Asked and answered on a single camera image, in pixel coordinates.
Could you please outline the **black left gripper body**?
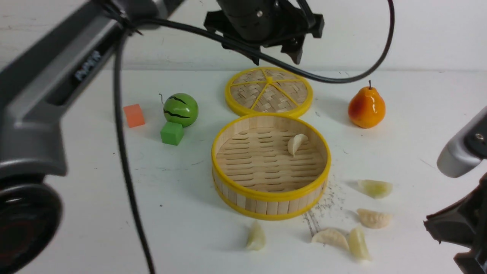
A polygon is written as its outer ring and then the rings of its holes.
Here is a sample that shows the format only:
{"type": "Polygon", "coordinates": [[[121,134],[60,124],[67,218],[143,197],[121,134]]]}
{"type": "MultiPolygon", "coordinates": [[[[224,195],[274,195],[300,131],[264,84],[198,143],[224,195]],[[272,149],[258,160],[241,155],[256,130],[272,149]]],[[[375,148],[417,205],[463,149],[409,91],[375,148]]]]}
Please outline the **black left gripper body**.
{"type": "Polygon", "coordinates": [[[307,34],[322,37],[324,18],[305,0],[298,7],[287,0],[219,0],[218,5],[220,10],[207,13],[205,28],[250,46],[300,49],[307,34]]]}

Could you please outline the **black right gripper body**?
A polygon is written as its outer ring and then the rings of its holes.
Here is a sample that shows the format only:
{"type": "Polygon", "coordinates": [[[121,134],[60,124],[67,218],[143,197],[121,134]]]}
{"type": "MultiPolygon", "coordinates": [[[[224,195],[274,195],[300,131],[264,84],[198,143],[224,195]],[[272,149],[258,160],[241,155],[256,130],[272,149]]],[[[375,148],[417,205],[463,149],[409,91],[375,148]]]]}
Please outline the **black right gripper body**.
{"type": "Polygon", "coordinates": [[[463,274],[487,272],[487,175],[460,201],[428,215],[425,229],[439,243],[448,242],[469,248],[454,261],[463,274]]]}

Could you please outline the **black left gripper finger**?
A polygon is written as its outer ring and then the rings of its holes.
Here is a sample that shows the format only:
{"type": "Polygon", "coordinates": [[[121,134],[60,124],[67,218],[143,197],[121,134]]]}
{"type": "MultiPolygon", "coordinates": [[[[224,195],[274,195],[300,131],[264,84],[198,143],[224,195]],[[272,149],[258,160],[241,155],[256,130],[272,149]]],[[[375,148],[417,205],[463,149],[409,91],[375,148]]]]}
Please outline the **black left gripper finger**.
{"type": "Polygon", "coordinates": [[[261,58],[258,56],[258,53],[261,53],[261,45],[251,45],[249,48],[249,50],[236,49],[236,51],[249,58],[256,66],[259,66],[261,58]]]}
{"type": "Polygon", "coordinates": [[[301,62],[305,38],[305,36],[297,36],[282,42],[281,52],[287,54],[296,65],[301,62]]]}

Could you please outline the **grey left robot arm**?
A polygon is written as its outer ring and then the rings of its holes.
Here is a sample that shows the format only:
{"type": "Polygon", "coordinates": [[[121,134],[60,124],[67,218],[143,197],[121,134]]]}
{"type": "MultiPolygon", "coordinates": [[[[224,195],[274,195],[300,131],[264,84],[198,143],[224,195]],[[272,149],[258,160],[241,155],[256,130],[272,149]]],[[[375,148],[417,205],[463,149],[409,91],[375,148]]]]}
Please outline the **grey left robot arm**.
{"type": "MultiPolygon", "coordinates": [[[[89,0],[1,71],[1,273],[14,274],[47,247],[62,219],[58,193],[45,176],[65,176],[67,165],[60,122],[108,59],[115,55],[115,128],[136,231],[150,274],[155,267],[144,234],[129,173],[121,115],[121,59],[129,35],[160,26],[181,0],[89,0]]],[[[295,64],[304,37],[322,36],[324,17],[306,0],[219,0],[207,13],[204,37],[239,52],[255,64],[260,47],[281,46],[295,64]]]]}

